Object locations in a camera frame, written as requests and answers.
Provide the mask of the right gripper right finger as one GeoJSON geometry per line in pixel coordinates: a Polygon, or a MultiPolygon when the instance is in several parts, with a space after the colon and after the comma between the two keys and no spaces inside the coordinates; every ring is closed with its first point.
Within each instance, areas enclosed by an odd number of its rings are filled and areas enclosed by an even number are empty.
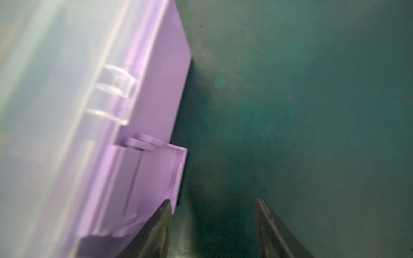
{"type": "Polygon", "coordinates": [[[313,258],[297,240],[273,209],[258,198],[254,206],[254,219],[263,258],[313,258]]]}

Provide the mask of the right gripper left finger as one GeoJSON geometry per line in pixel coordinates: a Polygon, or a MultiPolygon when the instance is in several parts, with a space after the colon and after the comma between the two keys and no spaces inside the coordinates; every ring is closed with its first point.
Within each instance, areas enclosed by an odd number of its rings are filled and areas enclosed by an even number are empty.
{"type": "Polygon", "coordinates": [[[166,258],[169,247],[169,227],[172,221],[170,200],[164,200],[119,258],[166,258]]]}

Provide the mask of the purple clear toolbox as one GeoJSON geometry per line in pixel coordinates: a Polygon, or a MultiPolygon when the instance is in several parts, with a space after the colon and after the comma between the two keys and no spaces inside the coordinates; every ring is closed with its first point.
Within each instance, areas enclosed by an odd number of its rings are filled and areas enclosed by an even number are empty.
{"type": "Polygon", "coordinates": [[[115,258],[175,212],[190,63],[175,1],[1,2],[1,257],[115,258]]]}

